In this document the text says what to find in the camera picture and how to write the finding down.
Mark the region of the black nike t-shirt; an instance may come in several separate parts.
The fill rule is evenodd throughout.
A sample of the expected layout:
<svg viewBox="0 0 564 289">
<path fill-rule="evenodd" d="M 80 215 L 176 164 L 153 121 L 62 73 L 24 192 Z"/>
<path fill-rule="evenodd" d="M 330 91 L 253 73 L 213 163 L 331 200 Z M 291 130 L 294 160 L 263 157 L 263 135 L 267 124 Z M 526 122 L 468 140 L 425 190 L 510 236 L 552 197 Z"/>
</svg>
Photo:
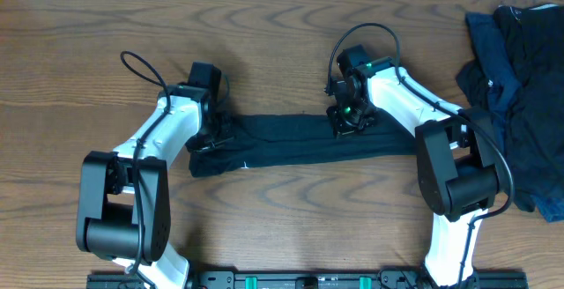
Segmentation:
<svg viewBox="0 0 564 289">
<path fill-rule="evenodd" d="M 343 137 L 334 136 L 324 115 L 235 115 L 227 127 L 225 143 L 190 154 L 192 176 L 416 153 L 414 136 L 385 112 L 376 115 L 376 125 Z"/>
</svg>

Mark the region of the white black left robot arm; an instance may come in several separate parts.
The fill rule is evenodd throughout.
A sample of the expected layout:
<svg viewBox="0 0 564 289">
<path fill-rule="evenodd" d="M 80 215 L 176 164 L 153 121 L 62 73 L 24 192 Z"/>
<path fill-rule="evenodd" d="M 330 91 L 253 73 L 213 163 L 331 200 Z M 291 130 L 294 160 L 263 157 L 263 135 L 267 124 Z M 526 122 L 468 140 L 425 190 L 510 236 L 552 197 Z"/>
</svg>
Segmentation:
<svg viewBox="0 0 564 289">
<path fill-rule="evenodd" d="M 76 243 L 122 266 L 119 286 L 187 288 L 189 261 L 169 243 L 168 170 L 212 132 L 219 89 L 169 85 L 139 129 L 111 152 L 89 152 L 79 183 Z"/>
</svg>

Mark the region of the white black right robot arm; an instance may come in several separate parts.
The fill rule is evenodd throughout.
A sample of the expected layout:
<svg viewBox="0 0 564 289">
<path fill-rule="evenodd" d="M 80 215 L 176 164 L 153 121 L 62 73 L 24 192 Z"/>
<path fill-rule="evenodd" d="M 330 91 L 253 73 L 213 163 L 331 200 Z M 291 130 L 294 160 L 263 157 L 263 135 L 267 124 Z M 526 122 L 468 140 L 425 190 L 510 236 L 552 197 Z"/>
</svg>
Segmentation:
<svg viewBox="0 0 564 289">
<path fill-rule="evenodd" d="M 384 112 L 415 140 L 419 189 L 434 214 L 423 284 L 475 284 L 475 232 L 483 220 L 508 209 L 508 204 L 491 209 L 500 192 L 515 197 L 513 175 L 489 116 L 478 107 L 463 109 L 442 100 L 390 57 L 343 53 L 335 64 L 343 77 L 329 78 L 326 92 L 337 100 L 328 110 L 336 135 L 359 133 Z"/>
</svg>

